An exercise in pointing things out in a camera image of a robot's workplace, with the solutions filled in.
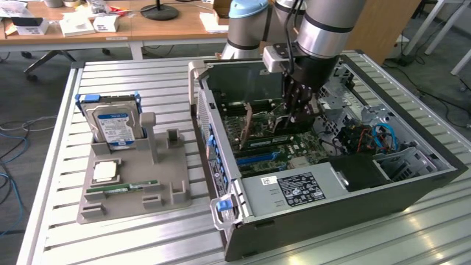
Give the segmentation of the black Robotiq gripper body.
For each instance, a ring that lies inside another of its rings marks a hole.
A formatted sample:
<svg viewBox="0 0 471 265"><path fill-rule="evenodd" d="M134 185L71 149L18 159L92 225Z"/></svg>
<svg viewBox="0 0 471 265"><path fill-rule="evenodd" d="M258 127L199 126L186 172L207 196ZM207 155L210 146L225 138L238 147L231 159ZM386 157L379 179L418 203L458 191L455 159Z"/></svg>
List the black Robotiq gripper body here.
<svg viewBox="0 0 471 265"><path fill-rule="evenodd" d="M310 56L297 57L294 62L294 72L283 73L283 84L286 78L293 78L295 82L313 89L313 98L317 97L319 90L331 77L338 60L339 56L329 59Z"/></svg>

